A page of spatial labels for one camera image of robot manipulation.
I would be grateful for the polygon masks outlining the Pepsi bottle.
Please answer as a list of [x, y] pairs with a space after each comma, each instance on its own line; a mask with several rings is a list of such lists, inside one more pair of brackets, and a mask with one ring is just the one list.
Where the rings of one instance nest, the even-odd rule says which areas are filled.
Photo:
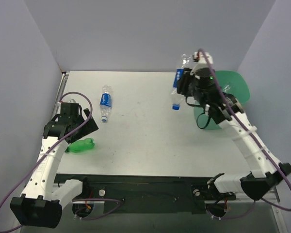
[[108, 85], [103, 86], [100, 99], [101, 121], [106, 123], [112, 111], [112, 88]]
[[172, 109], [179, 110], [181, 104], [183, 103], [185, 97], [183, 94], [178, 93], [178, 84], [181, 80], [183, 73], [189, 71], [190, 68], [190, 56], [183, 54], [181, 59], [177, 63], [176, 74], [173, 82], [173, 87], [170, 93], [171, 101], [172, 101]]
[[222, 91], [225, 93], [229, 93], [233, 89], [233, 85], [231, 83], [226, 83], [222, 86]]

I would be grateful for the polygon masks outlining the green plastic bottle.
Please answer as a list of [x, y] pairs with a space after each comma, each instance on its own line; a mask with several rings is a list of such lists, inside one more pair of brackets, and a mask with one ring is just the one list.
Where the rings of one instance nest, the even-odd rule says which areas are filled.
[[77, 140], [71, 143], [65, 150], [65, 153], [81, 153], [91, 150], [95, 147], [94, 140], [92, 138], [86, 138]]

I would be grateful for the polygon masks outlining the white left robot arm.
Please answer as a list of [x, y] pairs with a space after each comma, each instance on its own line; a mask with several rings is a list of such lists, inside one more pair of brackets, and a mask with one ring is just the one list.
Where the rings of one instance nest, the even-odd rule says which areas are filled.
[[10, 208], [22, 226], [55, 228], [63, 209], [74, 199], [84, 200], [91, 193], [88, 179], [71, 177], [56, 191], [56, 173], [68, 146], [98, 130], [92, 110], [78, 103], [63, 102], [60, 112], [44, 126], [37, 167], [20, 197], [13, 197]]

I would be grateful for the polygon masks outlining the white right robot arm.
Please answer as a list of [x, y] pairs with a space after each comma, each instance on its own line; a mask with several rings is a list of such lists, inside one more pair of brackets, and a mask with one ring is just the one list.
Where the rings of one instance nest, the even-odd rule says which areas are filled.
[[252, 200], [262, 199], [287, 179], [291, 165], [271, 155], [239, 100], [222, 91], [208, 68], [201, 68], [197, 74], [198, 77], [192, 75], [189, 68], [177, 69], [174, 88], [178, 94], [197, 101], [196, 106], [203, 109], [203, 114], [230, 136], [250, 168], [247, 175], [220, 173], [212, 177], [208, 181], [208, 195], [217, 199], [223, 195], [244, 193]]

